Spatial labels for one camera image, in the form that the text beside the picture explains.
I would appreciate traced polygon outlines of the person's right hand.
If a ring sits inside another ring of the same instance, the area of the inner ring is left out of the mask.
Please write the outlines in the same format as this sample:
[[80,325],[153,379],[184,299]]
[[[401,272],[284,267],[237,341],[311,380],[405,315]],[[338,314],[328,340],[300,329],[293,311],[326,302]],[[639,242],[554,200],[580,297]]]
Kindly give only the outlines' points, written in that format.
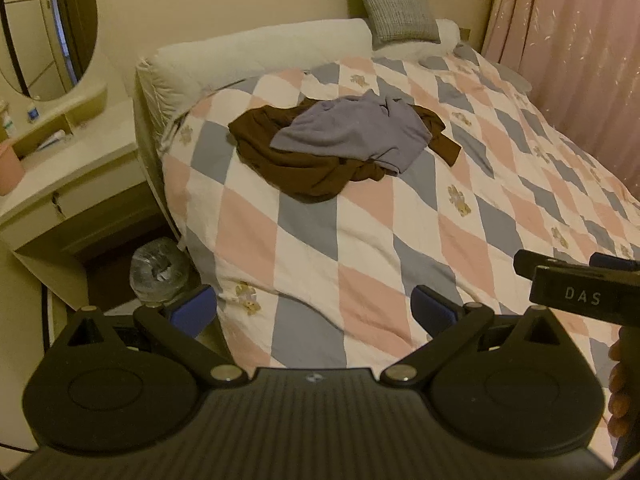
[[630,410],[634,407],[634,396],[628,388],[628,370],[622,356],[620,340],[617,339],[608,349],[608,357],[615,362],[610,376],[608,376],[608,433],[614,439],[620,439],[628,434],[631,428]]

